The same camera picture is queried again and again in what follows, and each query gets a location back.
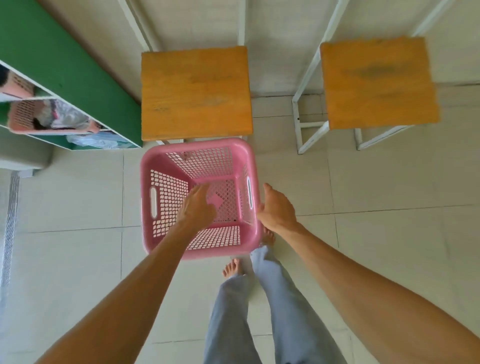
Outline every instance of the pant leg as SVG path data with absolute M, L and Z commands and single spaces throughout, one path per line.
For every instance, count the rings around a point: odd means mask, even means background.
M 250 257 L 270 303 L 276 364 L 346 364 L 325 324 L 272 250 L 262 246 Z
M 234 275 L 220 286 L 205 339 L 204 364 L 262 364 L 247 324 L 248 279 Z

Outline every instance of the basket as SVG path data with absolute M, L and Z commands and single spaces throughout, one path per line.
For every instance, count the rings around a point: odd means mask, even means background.
M 9 71 L 5 85 L 0 87 L 0 92 L 19 98 L 32 97 L 34 95 L 35 85 Z
M 97 133 L 100 130 L 94 120 L 90 120 L 90 124 L 85 129 L 36 130 L 33 126 L 33 118 L 43 105 L 41 100 L 12 102 L 7 122 L 10 131 L 15 134 L 70 135 Z
M 176 222 L 196 184 L 210 183 L 207 202 L 216 218 L 188 245 L 182 259 L 241 255 L 258 247 L 261 224 L 257 169 L 251 147 L 239 138 L 155 146 L 140 163 L 142 229 L 150 253 Z

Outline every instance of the leg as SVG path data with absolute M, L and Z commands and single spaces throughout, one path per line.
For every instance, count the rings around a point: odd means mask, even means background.
M 325 324 L 275 258 L 275 237 L 265 230 L 264 245 L 251 252 L 253 270 L 270 303 L 277 364 L 346 364 Z
M 220 286 L 205 339 L 205 364 L 261 364 L 247 324 L 248 277 L 240 261 L 225 266 L 227 280 Z

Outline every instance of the wooden stool top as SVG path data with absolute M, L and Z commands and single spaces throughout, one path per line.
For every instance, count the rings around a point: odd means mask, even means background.
M 246 47 L 142 54 L 142 139 L 253 133 Z
M 330 129 L 438 122 L 424 38 L 320 46 Z

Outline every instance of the bare foot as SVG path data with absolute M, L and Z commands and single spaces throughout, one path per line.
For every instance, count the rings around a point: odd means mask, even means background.
M 264 230 L 262 232 L 262 245 L 269 245 L 273 246 L 275 244 L 275 234 L 273 234 L 273 231 L 267 229 L 264 226 Z
M 222 274 L 225 278 L 230 278 L 234 274 L 242 274 L 242 270 L 240 268 L 240 259 L 232 259 L 232 261 L 225 266 Z

